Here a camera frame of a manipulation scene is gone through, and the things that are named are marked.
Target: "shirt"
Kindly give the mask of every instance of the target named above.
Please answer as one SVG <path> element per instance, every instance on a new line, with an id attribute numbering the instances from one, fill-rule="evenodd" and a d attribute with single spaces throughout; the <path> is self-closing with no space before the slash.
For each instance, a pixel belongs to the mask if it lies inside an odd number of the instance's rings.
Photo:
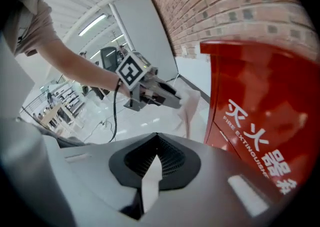
<path id="1" fill-rule="evenodd" d="M 3 36 L 14 56 L 32 56 L 37 48 L 59 40 L 50 16 L 52 9 L 44 0 L 19 0 L 4 25 Z"/>

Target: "sleeve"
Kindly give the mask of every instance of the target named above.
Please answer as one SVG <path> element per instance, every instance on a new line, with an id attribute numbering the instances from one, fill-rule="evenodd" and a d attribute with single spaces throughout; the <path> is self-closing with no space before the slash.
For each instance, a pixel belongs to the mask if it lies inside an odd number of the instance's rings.
<path id="1" fill-rule="evenodd" d="M 38 47 L 59 40 L 53 27 L 51 11 L 51 7 L 44 0 L 38 0 L 37 14 L 33 16 L 26 36 L 17 46 L 17 54 L 25 53 L 27 56 L 32 56 L 37 53 Z"/>

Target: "white ceiling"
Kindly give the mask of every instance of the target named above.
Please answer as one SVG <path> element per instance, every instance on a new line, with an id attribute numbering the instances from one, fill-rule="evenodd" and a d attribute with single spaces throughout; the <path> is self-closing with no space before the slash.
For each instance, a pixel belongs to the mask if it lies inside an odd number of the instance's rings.
<path id="1" fill-rule="evenodd" d="M 99 49 L 108 46 L 114 38 L 121 35 L 109 3 L 116 0 L 44 0 L 52 8 L 51 17 L 53 27 L 60 39 L 75 53 L 87 51 L 87 57 L 90 58 Z M 106 17 L 98 22 L 94 27 L 87 31 L 83 36 L 79 33 L 88 26 L 97 17 L 105 14 Z M 124 39 L 117 41 L 119 45 L 123 44 Z M 43 60 L 38 61 L 38 66 L 33 65 L 33 72 L 41 69 L 39 74 L 33 74 L 37 77 L 34 80 L 39 86 L 47 79 L 59 78 L 60 73 Z"/>

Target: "human arm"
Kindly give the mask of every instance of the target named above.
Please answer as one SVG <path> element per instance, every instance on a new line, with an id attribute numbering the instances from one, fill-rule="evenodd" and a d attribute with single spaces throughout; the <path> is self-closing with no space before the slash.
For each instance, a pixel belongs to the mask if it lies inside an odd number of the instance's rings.
<path id="1" fill-rule="evenodd" d="M 81 84 L 110 91 L 116 89 L 119 77 L 116 73 L 102 69 L 68 49 L 61 40 L 56 39 L 36 49 L 52 66 L 68 78 Z M 122 84 L 119 92 L 130 96 Z"/>

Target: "baseboard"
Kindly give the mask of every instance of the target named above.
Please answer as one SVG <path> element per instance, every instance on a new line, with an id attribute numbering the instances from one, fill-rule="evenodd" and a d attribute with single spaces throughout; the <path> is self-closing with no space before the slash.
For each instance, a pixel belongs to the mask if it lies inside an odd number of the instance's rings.
<path id="1" fill-rule="evenodd" d="M 201 97 L 208 103 L 210 104 L 210 96 L 207 95 L 205 92 L 203 92 L 199 87 L 197 87 L 195 84 L 190 82 L 188 79 L 186 79 L 184 76 L 179 74 L 179 78 L 181 78 L 185 83 L 188 84 L 193 90 L 199 91 L 201 94 Z"/>

